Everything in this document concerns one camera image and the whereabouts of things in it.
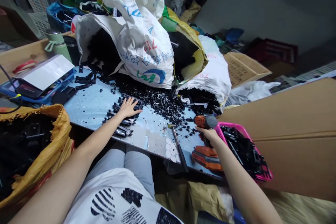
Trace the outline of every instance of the blue bag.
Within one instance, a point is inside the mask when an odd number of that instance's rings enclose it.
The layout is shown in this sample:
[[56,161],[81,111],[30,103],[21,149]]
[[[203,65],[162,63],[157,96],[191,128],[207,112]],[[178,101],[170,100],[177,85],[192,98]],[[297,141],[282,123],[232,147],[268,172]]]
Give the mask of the blue bag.
[[75,15],[83,16],[84,13],[75,7],[65,6],[59,2],[54,2],[47,8],[50,28],[62,33],[71,30],[71,21]]

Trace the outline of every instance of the thermos bottle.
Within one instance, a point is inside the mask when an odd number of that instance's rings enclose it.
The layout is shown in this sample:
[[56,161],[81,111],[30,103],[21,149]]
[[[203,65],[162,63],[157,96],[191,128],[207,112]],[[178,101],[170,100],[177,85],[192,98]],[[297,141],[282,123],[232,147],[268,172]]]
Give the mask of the thermos bottle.
[[62,33],[53,29],[48,29],[45,32],[45,36],[47,37],[47,39],[49,39],[49,44],[45,47],[45,50],[48,52],[53,51],[55,54],[62,54],[67,60],[72,63],[69,50],[64,42]]

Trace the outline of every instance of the gray pants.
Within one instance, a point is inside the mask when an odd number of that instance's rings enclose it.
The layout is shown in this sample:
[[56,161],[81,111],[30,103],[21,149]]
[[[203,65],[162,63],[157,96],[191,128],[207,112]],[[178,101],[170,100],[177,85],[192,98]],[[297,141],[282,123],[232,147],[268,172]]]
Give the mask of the gray pants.
[[83,184],[86,184],[86,182],[99,174],[114,168],[126,168],[133,172],[144,188],[153,199],[155,199],[152,163],[149,154],[144,150],[121,142],[116,142],[112,148],[106,152],[86,176]]

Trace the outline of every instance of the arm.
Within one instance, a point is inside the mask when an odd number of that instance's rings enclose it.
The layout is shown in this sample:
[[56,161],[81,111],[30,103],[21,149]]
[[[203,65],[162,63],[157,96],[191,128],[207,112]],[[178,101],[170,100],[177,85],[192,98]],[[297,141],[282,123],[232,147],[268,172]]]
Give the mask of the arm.
[[137,101],[133,103],[133,100],[125,99],[120,111],[94,131],[70,155],[9,223],[63,223],[94,158],[102,151],[125,117],[142,112],[134,111]]
[[215,148],[232,196],[247,223],[282,223],[282,220],[264,192],[241,166],[232,151],[214,129],[203,132]]

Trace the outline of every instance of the cordless drill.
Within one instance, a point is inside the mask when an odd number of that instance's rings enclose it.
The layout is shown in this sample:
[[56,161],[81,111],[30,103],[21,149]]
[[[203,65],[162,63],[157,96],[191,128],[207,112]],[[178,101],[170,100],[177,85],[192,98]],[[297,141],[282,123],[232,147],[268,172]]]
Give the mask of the cordless drill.
[[[197,127],[208,130],[211,128],[215,128],[218,121],[212,115],[199,115],[195,116],[194,123]],[[217,152],[211,146],[210,141],[205,137],[203,133],[200,134],[200,137],[203,140],[205,146],[196,146],[192,152],[192,159],[209,170],[223,171]]]

